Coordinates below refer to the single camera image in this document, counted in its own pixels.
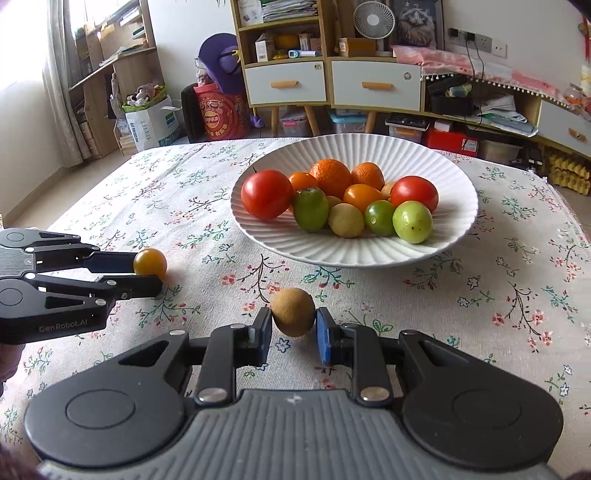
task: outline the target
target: wooden shelf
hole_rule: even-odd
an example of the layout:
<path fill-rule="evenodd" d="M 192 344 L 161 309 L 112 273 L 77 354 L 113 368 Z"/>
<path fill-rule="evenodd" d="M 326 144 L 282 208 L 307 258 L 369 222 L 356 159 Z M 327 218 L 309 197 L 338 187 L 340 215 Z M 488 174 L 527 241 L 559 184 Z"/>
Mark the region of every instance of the wooden shelf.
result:
<path fill-rule="evenodd" d="M 240 27 L 239 32 L 248 32 L 253 30 L 266 30 L 267 28 L 277 27 L 290 27 L 292 25 L 301 24 L 313 24 L 318 23 L 319 18 L 317 15 L 313 17 L 300 17 L 300 18 L 286 18 L 285 20 L 277 20 L 274 22 L 259 23 L 256 25 L 248 25 L 247 27 Z"/>
<path fill-rule="evenodd" d="M 301 61 L 319 61 L 322 62 L 323 57 L 298 57 L 296 59 L 281 59 L 281 60 L 269 60 L 269 61 L 258 61 L 256 63 L 249 63 L 244 65 L 244 68 L 251 69 L 253 67 L 262 67 L 264 65 L 278 65 L 281 63 L 298 63 Z"/>

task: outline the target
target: white plate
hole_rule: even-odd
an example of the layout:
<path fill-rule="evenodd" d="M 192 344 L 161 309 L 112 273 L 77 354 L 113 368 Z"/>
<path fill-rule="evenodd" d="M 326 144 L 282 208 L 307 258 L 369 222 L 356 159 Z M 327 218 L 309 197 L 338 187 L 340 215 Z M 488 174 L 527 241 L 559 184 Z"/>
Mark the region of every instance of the white plate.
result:
<path fill-rule="evenodd" d="M 432 182 L 439 192 L 433 213 L 433 231 L 428 240 L 411 245 L 392 237 L 370 234 L 348 239 L 330 230 L 307 233 L 289 211 L 263 222 L 242 206 L 240 191 L 253 173 L 247 169 L 236 181 L 230 205 L 240 229 L 262 247 L 301 262 L 325 267 L 393 267 L 414 263 L 450 248 L 472 226 L 478 212 L 478 196 L 470 179 L 451 161 L 422 145 L 394 137 L 340 134 L 307 138 L 274 150 L 253 163 L 257 171 L 275 169 L 287 176 L 310 171 L 323 158 L 335 158 L 349 169 L 370 161 L 379 165 L 386 181 L 418 175 Z"/>

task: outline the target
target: cardboard box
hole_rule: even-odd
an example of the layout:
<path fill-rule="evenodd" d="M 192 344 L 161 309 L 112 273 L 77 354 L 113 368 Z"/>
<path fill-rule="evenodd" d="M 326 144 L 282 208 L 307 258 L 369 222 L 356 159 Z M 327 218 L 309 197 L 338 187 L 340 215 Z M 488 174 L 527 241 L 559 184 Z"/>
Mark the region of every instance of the cardboard box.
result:
<path fill-rule="evenodd" d="M 90 131 L 90 125 L 88 122 L 82 122 L 80 124 L 80 130 L 82 131 L 82 136 L 85 139 L 90 140 L 92 138 L 92 132 Z"/>
<path fill-rule="evenodd" d="M 341 57 L 375 57 L 375 40 L 370 38 L 340 38 Z"/>
<path fill-rule="evenodd" d="M 310 47 L 311 39 L 312 34 L 300 33 L 300 50 L 312 50 L 312 47 Z"/>
<path fill-rule="evenodd" d="M 322 53 L 322 39 L 311 38 L 310 39 L 310 50 L 319 51 Z"/>
<path fill-rule="evenodd" d="M 275 42 L 264 37 L 260 38 L 255 42 L 256 50 L 256 61 L 269 61 L 273 59 L 275 55 Z"/>

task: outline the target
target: floor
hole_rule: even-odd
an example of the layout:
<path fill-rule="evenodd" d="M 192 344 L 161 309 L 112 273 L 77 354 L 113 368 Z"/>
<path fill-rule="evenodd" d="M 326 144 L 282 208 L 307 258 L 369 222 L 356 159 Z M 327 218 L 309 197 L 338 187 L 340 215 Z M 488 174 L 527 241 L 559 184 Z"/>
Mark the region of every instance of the floor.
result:
<path fill-rule="evenodd" d="M 267 129 L 254 130 L 250 137 L 270 137 L 270 131 Z M 185 137 L 175 143 L 183 144 L 187 142 L 188 140 Z M 5 225 L 5 227 L 26 228 L 35 226 L 41 230 L 46 230 L 67 209 L 80 200 L 101 180 L 123 165 L 129 158 L 124 157 L 121 152 L 116 150 L 105 158 L 92 161 L 79 168 L 73 168 L 67 177 L 61 179 L 42 195 L 12 225 Z M 570 205 L 571 210 L 583 225 L 587 238 L 591 240 L 591 194 L 583 196 L 567 188 L 556 187 L 556 189 Z"/>

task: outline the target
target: white wall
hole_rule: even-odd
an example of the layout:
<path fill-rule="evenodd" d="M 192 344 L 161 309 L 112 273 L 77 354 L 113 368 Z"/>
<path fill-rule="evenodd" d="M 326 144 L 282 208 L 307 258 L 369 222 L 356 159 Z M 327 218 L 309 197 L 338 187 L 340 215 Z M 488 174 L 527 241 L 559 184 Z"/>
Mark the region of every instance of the white wall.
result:
<path fill-rule="evenodd" d="M 567 0 L 443 0 L 445 28 L 458 28 L 507 44 L 507 58 L 484 61 L 516 67 L 564 90 L 580 84 L 585 62 L 581 13 Z M 466 49 L 448 46 L 465 53 Z"/>
<path fill-rule="evenodd" d="M 235 33 L 229 1 L 148 0 L 164 81 L 172 98 L 195 83 L 194 59 L 205 39 Z"/>
<path fill-rule="evenodd" d="M 0 213 L 61 167 L 55 123 L 41 79 L 0 89 Z"/>

